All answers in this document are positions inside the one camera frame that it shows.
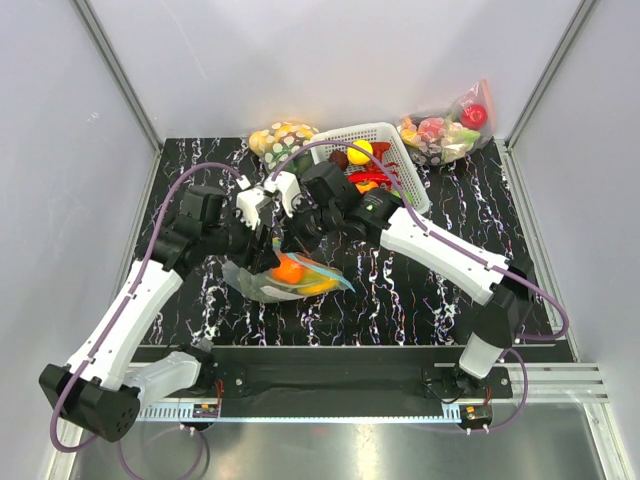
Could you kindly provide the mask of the clear blue-zip food bag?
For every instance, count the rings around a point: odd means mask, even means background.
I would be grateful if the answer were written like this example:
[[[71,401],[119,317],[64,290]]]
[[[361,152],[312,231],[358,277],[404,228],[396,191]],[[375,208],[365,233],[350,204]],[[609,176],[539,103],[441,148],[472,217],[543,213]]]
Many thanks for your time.
[[[231,261],[222,266],[224,281],[244,298],[260,303],[301,300],[333,291],[355,291],[338,269],[294,253],[277,252],[280,264],[251,274]]]

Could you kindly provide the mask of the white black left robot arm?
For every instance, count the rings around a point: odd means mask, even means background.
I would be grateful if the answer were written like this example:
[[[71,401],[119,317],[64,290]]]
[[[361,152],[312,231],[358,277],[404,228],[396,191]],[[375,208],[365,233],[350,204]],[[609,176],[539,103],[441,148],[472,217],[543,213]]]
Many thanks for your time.
[[[147,406],[180,390],[203,396],[214,388],[217,368],[207,347],[179,347],[136,372],[129,366],[153,320],[206,257],[235,257],[261,271],[275,266],[263,211],[282,199],[290,213],[292,197],[272,181],[241,186],[236,211],[228,217],[221,215],[225,192],[209,186],[188,188],[171,220],[163,206],[145,255],[132,264],[94,331],[64,365],[45,366],[38,383],[53,408],[49,436],[58,451],[80,449],[60,440],[61,420],[93,438],[117,442]]]

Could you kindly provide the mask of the green netted fake melon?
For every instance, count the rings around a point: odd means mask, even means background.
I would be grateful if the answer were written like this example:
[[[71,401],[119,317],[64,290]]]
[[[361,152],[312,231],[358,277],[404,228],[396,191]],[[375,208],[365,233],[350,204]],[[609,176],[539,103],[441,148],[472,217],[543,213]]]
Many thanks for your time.
[[[241,294],[249,300],[260,303],[275,303],[280,300],[280,290],[266,273],[251,274],[240,268],[238,280]]]

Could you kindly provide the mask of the orange fake tomato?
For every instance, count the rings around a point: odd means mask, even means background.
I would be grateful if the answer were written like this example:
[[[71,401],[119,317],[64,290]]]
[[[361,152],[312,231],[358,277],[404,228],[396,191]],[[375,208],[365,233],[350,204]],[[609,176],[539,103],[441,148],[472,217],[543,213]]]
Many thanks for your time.
[[[304,268],[295,261],[285,258],[270,272],[271,277],[281,283],[298,284],[304,277]]]

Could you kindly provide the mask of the orange fake persimmon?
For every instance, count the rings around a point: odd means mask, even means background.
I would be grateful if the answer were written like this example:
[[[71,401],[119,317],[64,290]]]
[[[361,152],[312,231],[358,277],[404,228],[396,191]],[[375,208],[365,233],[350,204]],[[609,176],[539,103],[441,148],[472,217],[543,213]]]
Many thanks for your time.
[[[358,182],[355,184],[355,186],[361,194],[365,194],[368,191],[378,188],[379,184],[375,181],[366,181],[366,182]]]

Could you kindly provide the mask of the dark brown fake passionfruit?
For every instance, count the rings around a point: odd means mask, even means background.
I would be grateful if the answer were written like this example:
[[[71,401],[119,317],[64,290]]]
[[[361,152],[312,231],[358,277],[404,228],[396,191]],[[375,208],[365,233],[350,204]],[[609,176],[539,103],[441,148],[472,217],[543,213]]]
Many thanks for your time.
[[[334,150],[328,161],[337,165],[342,171],[346,171],[350,165],[347,154],[341,150]]]

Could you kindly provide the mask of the red fake chili pepper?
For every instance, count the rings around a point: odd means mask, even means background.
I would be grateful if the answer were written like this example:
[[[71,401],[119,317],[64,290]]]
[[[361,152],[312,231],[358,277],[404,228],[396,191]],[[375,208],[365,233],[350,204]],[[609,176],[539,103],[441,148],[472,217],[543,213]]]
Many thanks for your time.
[[[391,180],[382,172],[356,172],[348,176],[348,180],[352,183],[376,182],[378,184],[391,184]]]

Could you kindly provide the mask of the yellow fake pear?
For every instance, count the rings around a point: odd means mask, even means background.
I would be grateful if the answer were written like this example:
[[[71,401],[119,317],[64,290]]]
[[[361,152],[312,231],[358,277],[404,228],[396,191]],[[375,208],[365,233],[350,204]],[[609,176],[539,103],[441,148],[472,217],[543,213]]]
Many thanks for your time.
[[[373,156],[373,145],[364,139],[359,139],[353,142],[352,147],[348,147],[347,159],[352,165],[366,165],[371,161]]]

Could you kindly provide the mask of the white-dotted clear food bag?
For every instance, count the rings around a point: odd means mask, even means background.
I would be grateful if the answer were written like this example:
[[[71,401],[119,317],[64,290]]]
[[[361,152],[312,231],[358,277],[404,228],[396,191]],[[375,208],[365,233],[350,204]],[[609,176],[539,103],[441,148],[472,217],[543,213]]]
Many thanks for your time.
[[[309,124],[276,122],[252,132],[248,137],[248,146],[258,156],[266,171],[272,173],[318,133],[319,130]]]

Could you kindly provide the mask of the pink-dotted clear food bag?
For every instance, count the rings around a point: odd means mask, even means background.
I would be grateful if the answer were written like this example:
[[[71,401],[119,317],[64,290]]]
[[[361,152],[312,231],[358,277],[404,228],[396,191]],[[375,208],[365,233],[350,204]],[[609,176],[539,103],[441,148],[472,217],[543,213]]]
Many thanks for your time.
[[[462,110],[471,104],[482,104],[488,113],[488,121],[479,131],[465,128],[459,122]],[[481,79],[448,108],[409,114],[399,118],[395,125],[417,165],[442,166],[464,159],[483,148],[495,133],[495,109],[489,83]]]

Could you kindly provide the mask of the white perforated plastic basket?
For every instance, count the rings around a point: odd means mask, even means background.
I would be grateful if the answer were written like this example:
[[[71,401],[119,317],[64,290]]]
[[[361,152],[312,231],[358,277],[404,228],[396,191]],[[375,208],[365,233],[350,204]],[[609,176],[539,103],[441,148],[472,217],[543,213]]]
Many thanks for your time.
[[[314,135],[311,142],[338,140],[352,143],[359,139],[367,140],[370,143],[389,142],[391,144],[391,148],[385,154],[385,159],[388,162],[398,163],[398,177],[396,179],[407,200],[418,213],[427,213],[431,207],[431,200],[399,133],[392,124],[377,122],[336,128]]]

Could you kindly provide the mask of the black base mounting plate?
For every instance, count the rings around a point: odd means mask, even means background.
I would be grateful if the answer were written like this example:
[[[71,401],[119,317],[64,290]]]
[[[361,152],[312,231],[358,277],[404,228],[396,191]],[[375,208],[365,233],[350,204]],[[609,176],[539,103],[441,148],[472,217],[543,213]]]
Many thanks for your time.
[[[459,346],[215,346],[222,402],[259,412],[426,413],[426,384]]]

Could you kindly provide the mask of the aluminium frame rail left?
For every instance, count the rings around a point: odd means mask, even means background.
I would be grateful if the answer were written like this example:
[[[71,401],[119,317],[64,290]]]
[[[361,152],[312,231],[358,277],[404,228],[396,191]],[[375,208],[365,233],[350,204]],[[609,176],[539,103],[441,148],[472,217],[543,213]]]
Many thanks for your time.
[[[119,292],[126,276],[129,272],[131,260],[133,259],[136,241],[144,219],[147,202],[150,198],[151,189],[155,174],[158,169],[160,156],[164,140],[158,135],[150,117],[146,113],[138,94],[135,91],[118,54],[112,45],[111,40],[103,26],[92,1],[69,1],[74,13],[78,17],[81,25],[88,34],[95,50],[97,51],[103,65],[106,67],[111,78],[111,83],[117,88],[120,98],[124,101],[129,116],[134,120],[139,134],[144,138],[150,153],[147,155],[148,168],[145,183],[137,200],[136,211],[133,224],[127,239],[126,248],[120,262],[116,286],[113,289],[113,297]],[[58,440],[78,440],[82,439],[82,430],[66,421],[62,421],[60,427],[56,427],[56,433],[61,434]],[[57,449],[54,442],[52,445],[51,457],[45,469],[45,479],[69,479],[77,451],[71,453],[62,452]]]

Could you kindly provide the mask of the aluminium frame rail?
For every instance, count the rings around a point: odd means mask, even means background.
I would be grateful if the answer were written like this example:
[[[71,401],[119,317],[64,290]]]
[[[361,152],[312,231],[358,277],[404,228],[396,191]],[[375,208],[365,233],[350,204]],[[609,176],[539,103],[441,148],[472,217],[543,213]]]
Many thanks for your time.
[[[147,202],[150,198],[151,189],[155,174],[158,169],[160,156],[164,140],[158,135],[150,117],[146,113],[138,94],[135,91],[118,54],[112,45],[111,40],[103,26],[92,1],[69,1],[74,13],[78,17],[81,25],[88,34],[95,50],[97,51],[103,65],[106,67],[111,78],[111,83],[117,88],[120,98],[124,101],[129,116],[134,120],[139,134],[144,138],[150,153],[147,155],[148,168],[145,183],[137,200],[136,211],[133,224],[127,239],[126,248],[120,262],[116,286],[113,289],[113,297],[119,292],[126,276],[129,272],[131,260],[133,259],[136,241],[144,219]],[[66,421],[62,421],[60,427],[56,427],[56,433],[61,434],[58,440],[78,440],[82,439],[82,430]],[[71,453],[62,452],[57,449],[54,442],[52,445],[51,457],[45,469],[45,479],[69,479],[77,451]]]
[[[506,139],[580,357],[639,468],[639,5],[509,1]]]

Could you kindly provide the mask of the aluminium frame rail right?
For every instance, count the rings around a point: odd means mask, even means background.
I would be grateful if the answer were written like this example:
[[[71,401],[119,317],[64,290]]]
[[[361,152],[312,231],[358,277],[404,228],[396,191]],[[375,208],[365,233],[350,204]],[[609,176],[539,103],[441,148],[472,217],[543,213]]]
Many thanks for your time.
[[[580,357],[639,468],[639,5],[509,1],[506,139]]]

